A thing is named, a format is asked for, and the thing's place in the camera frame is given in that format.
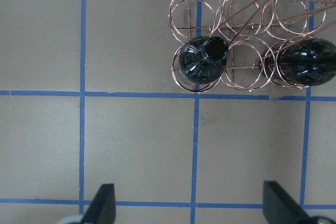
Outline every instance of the bottle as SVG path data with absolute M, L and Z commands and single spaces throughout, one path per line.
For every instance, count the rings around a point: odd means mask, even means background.
M 277 64 L 289 82 L 321 85 L 336 75 L 336 46 L 325 39 L 305 39 L 280 52 Z
M 220 37 L 195 37 L 181 48 L 179 68 L 194 84 L 209 84 L 224 72 L 228 53 L 227 42 Z

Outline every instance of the wine bottle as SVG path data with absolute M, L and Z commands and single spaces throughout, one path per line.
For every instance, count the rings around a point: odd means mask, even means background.
M 325 39 L 305 39 L 280 52 L 277 64 L 289 82 L 321 85 L 336 75 L 336 46 Z
M 220 78 L 226 66 L 227 42 L 220 37 L 195 37 L 179 53 L 182 75 L 194 84 L 209 84 Z

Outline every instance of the spiral wire handle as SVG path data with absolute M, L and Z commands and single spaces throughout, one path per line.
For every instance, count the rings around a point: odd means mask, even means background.
M 211 11 L 210 16 L 212 17 L 212 22 L 210 22 L 209 25 L 192 25 L 190 11 L 192 1 L 197 1 L 205 5 Z M 173 36 L 179 42 L 186 43 L 186 41 L 192 38 L 192 30 L 200 29 L 203 33 L 204 29 L 206 29 L 206 34 L 202 34 L 202 36 L 212 36 L 217 32 L 228 41 L 229 56 L 231 59 L 231 64 L 226 66 L 222 76 L 218 80 L 200 87 L 194 83 L 183 80 L 179 67 L 176 66 L 175 62 L 177 62 L 176 59 L 182 48 L 182 46 L 180 46 L 174 54 L 171 68 L 175 83 L 180 88 L 190 92 L 208 91 L 215 87 L 220 81 L 233 89 L 249 92 L 262 88 L 268 83 L 273 83 L 275 86 L 281 88 L 306 88 L 307 86 L 292 83 L 283 77 L 277 64 L 279 55 L 287 48 L 304 39 L 336 25 L 336 19 L 333 17 L 331 22 L 325 24 L 327 10 L 336 7 L 336 0 L 296 0 L 296 3 L 303 6 L 303 11 L 294 15 L 289 15 L 286 12 L 285 17 L 280 17 L 279 10 L 281 10 L 281 4 L 286 3 L 284 1 L 286 0 L 223 0 L 221 3 L 220 0 L 212 0 L 211 2 L 205 0 L 172 0 L 168 17 L 169 28 Z M 319 8 L 309 10 L 305 2 L 322 3 L 322 7 L 320 6 Z M 173 14 L 177 8 L 180 8 L 185 3 L 189 3 L 187 7 L 188 24 L 179 27 L 173 18 Z M 214 8 L 213 3 L 217 3 L 219 7 Z M 311 17 L 315 17 L 316 25 L 313 29 L 308 30 L 308 23 Z M 303 26 L 299 28 L 298 31 L 289 28 L 290 26 L 299 26 L 299 24 L 303 24 Z M 284 36 L 275 34 L 278 28 L 280 28 Z M 182 33 L 183 30 L 187 30 L 188 34 Z M 264 34 L 269 35 L 268 41 L 266 41 L 264 36 L 262 39 L 258 38 Z M 241 57 L 242 55 L 237 53 L 237 51 L 239 51 L 238 46 L 247 47 L 256 54 L 257 57 L 246 58 L 249 61 L 254 59 L 251 65 L 242 64 L 239 66 L 237 64 L 237 61 L 241 63 L 243 59 L 243 57 Z M 265 66 L 266 59 L 274 63 L 273 68 L 270 69 L 269 66 Z M 242 72 L 248 69 L 256 72 L 256 78 L 254 80 L 252 79 L 249 84 L 239 84 L 237 82 L 237 74 L 239 72 L 242 74 Z

